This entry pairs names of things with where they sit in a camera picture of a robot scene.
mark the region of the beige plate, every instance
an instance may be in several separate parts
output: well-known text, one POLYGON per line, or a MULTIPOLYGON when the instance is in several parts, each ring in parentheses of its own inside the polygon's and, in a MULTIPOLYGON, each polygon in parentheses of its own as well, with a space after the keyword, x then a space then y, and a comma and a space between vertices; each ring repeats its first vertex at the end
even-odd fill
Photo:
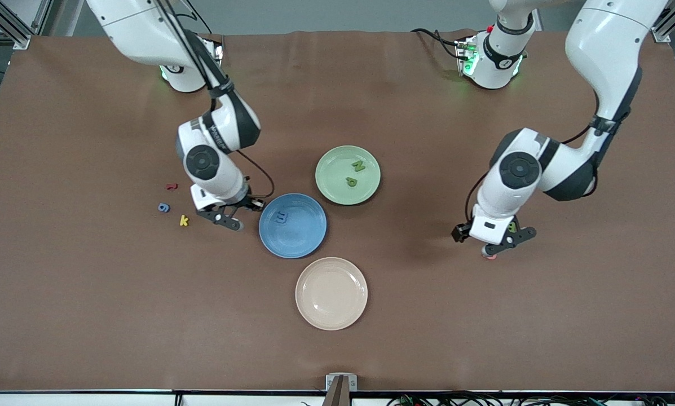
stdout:
POLYGON ((322 330, 339 330, 355 323, 368 304, 368 284, 347 259, 318 259, 302 272, 294 300, 304 319, 322 330))

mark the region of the green indicator light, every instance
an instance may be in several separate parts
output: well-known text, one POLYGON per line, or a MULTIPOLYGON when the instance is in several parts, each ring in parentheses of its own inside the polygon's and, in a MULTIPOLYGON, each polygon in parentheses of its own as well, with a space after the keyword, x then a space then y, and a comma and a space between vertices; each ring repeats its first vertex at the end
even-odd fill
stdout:
POLYGON ((472 56, 465 61, 465 74, 471 75, 475 71, 475 66, 477 65, 479 61, 479 54, 477 52, 474 52, 472 56))

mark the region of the green plate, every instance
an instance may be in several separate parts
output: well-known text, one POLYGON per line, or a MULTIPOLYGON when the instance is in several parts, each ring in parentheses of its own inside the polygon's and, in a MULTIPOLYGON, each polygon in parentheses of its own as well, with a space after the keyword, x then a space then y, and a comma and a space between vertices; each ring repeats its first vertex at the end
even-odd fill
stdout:
POLYGON ((340 205, 357 205, 378 189, 380 165, 365 149, 343 145, 322 155, 315 170, 315 181, 326 198, 340 205))

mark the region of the plate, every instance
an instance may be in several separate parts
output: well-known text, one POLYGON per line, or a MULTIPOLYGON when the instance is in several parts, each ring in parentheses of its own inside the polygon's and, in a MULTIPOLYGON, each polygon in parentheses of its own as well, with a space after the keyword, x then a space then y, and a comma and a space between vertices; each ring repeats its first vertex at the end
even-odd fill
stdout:
POLYGON ((302 272, 294 289, 299 314, 322 330, 340 330, 355 323, 368 303, 368 284, 347 259, 318 259, 302 272))
POLYGON ((329 200, 340 205, 357 205, 370 198, 378 189, 380 165, 366 149, 343 145, 330 149, 320 158, 315 170, 315 182, 322 195, 329 200), (356 183, 351 185, 347 178, 356 183))
POLYGON ((259 218, 259 237, 270 252, 301 258, 315 251, 327 233, 327 216, 314 198, 288 193, 270 201, 259 218))

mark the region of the metal frame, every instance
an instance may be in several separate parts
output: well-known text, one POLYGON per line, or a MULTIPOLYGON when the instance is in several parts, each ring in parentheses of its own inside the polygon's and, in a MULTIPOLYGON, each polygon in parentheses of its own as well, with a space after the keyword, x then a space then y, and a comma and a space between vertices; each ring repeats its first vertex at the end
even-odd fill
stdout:
POLYGON ((26 49, 29 47, 31 36, 35 36, 35 32, 26 25, 15 13, 9 9, 0 0, 0 30, 12 41, 14 41, 14 49, 26 49))
POLYGON ((675 0, 672 0, 661 13, 661 17, 655 22, 651 29, 652 36, 656 43, 669 43, 670 32, 675 28, 675 0))
POLYGON ((37 1, 39 3, 34 20, 27 24, 3 0, 0 0, 0 45, 13 42, 14 49, 26 49, 29 46, 30 36, 44 32, 47 19, 56 2, 55 0, 33 0, 33 2, 37 1))

